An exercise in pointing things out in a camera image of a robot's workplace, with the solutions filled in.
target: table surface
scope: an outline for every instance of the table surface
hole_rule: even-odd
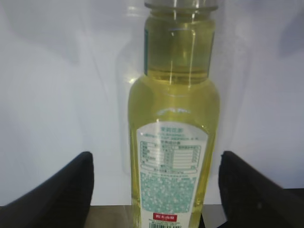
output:
[[[226,222],[221,205],[205,205],[206,228],[217,228]],[[85,228],[132,228],[131,206],[92,206]]]

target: white backdrop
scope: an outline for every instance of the white backdrop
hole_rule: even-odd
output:
[[[81,151],[94,205],[130,203],[126,102],[141,74],[142,0],[0,0],[0,205]],[[222,97],[206,204],[233,150],[304,187],[304,2],[221,0],[210,77]]]

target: clear bottle cap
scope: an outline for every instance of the clear bottle cap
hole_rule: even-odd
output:
[[[148,8],[171,8],[171,9],[203,9],[216,10],[217,0],[145,0]]]

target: green patterned label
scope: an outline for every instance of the green patterned label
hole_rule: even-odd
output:
[[[188,228],[208,135],[178,122],[137,130],[142,228]]]

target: plastic bottle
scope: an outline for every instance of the plastic bottle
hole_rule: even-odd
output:
[[[128,118],[134,228],[197,228],[219,117],[208,79],[217,8],[208,0],[147,0],[144,74]]]

